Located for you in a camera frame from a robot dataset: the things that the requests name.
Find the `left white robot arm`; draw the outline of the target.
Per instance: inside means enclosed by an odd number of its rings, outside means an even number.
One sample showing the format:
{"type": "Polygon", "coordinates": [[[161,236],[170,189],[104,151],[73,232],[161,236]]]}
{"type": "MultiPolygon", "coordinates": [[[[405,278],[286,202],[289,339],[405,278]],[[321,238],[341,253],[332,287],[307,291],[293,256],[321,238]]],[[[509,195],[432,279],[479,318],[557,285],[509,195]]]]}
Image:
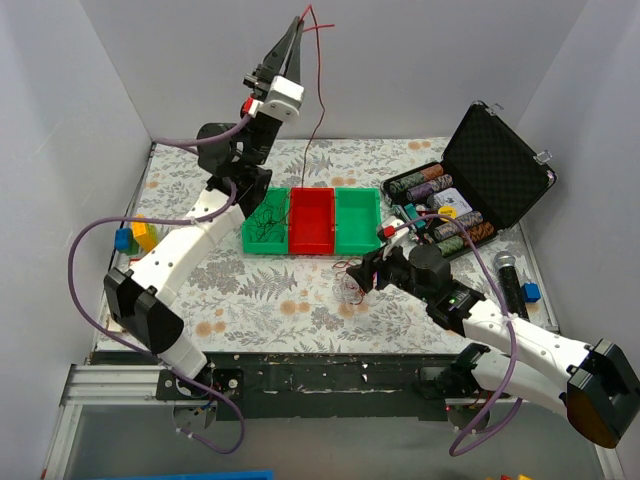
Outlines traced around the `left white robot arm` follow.
{"type": "Polygon", "coordinates": [[[210,178],[196,203],[127,271],[104,278],[114,320],[154,356],[180,373],[178,387],[193,400],[205,398],[213,377],[205,354],[185,332],[171,305],[192,271],[265,199],[272,178],[264,164],[283,124],[296,119],[305,90],[300,75],[304,20],[293,18],[285,34],[245,76],[250,95],[237,123],[207,123],[192,140],[166,140],[188,150],[210,178]]]}

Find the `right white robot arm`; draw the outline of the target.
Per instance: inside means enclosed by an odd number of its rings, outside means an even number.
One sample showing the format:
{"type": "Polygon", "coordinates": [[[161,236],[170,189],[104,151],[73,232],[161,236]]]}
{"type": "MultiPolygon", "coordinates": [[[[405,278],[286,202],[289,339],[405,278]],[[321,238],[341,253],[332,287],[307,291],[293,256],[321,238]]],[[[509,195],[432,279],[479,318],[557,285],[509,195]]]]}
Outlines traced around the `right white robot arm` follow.
{"type": "Polygon", "coordinates": [[[472,340],[472,362],[452,373],[464,397],[507,393],[564,415],[592,443],[612,449],[639,414],[639,378],[622,349],[549,332],[455,280],[434,245],[405,254],[382,247],[346,270],[368,293],[388,285],[422,300],[440,327],[472,340]]]}

